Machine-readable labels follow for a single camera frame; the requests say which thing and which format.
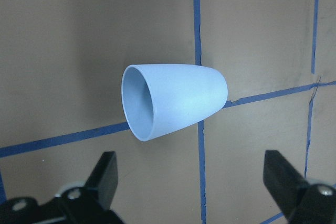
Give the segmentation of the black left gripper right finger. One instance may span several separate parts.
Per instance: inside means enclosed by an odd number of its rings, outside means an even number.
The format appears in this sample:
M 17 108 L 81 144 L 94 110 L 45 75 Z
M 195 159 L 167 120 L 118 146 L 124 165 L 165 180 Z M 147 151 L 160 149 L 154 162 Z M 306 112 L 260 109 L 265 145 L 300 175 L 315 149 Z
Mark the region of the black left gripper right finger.
M 296 208 L 309 183 L 277 150 L 266 150 L 263 182 L 279 208 Z

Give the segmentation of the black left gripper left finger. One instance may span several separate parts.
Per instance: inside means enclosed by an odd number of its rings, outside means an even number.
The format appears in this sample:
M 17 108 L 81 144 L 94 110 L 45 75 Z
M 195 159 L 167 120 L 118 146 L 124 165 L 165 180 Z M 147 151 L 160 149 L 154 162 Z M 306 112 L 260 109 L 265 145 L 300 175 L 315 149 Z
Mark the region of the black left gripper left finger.
M 84 188 L 104 210 L 110 209 L 118 186 L 116 152 L 103 152 L 93 171 L 85 182 Z

